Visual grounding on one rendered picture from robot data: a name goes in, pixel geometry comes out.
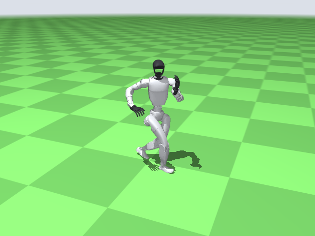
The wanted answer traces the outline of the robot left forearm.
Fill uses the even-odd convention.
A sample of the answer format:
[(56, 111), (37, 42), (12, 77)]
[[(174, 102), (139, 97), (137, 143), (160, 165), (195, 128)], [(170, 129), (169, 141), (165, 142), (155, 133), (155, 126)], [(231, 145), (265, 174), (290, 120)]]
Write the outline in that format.
[(183, 97), (180, 93), (177, 93), (176, 95), (174, 95), (174, 94), (173, 94), (173, 93), (174, 93), (174, 90), (172, 90), (171, 92), (172, 92), (172, 95), (173, 95), (178, 101), (184, 99), (184, 97)]

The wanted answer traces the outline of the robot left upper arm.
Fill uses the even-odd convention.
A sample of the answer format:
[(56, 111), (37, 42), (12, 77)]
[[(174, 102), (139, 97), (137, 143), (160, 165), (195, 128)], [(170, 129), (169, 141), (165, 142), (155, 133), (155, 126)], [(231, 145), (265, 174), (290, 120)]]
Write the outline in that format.
[[(173, 78), (168, 78), (168, 81), (169, 81), (169, 85), (170, 86), (172, 86), (172, 89), (175, 87), (175, 79), (173, 79)], [(178, 88), (179, 89), (179, 88)], [(178, 93), (180, 93), (181, 94), (181, 92), (180, 92), (180, 89), (178, 90)], [(183, 100), (183, 99), (182, 99)], [(182, 101), (182, 100), (180, 100), (180, 101)], [(178, 101), (178, 100), (177, 100)], [(178, 102), (180, 102), (180, 101), (178, 101)]]

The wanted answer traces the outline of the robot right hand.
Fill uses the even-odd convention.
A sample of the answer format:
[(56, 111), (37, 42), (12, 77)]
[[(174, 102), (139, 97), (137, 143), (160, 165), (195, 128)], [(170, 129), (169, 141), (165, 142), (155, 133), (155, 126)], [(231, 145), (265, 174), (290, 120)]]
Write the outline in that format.
[[(133, 105), (132, 107), (130, 107), (130, 109), (136, 113), (137, 117), (138, 117), (138, 114), (139, 114), (139, 116), (140, 116), (140, 113), (141, 113), (141, 115), (142, 115), (142, 113), (144, 114), (144, 112), (143, 112), (144, 109), (141, 108), (141, 107), (137, 107), (137, 106)], [(141, 111), (142, 111), (142, 112), (141, 112)], [(139, 112), (140, 112), (140, 113), (139, 113)], [(137, 114), (137, 113), (138, 113), (138, 114)], [(142, 115), (142, 116), (143, 116), (143, 115)]]

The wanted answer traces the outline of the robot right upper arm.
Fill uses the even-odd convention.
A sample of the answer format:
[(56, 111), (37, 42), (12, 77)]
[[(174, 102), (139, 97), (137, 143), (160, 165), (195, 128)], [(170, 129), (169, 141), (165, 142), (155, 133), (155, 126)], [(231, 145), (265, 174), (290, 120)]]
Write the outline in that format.
[(130, 94), (133, 95), (134, 90), (138, 90), (140, 88), (147, 88), (149, 85), (149, 79), (141, 79), (138, 83), (128, 87), (131, 89)]

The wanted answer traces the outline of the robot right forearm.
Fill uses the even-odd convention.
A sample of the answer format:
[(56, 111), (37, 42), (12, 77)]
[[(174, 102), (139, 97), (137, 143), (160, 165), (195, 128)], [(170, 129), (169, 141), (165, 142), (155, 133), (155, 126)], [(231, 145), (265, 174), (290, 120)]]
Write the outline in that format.
[(126, 89), (126, 99), (127, 99), (127, 105), (129, 107), (132, 107), (134, 105), (132, 95), (130, 94), (131, 89), (127, 88)]

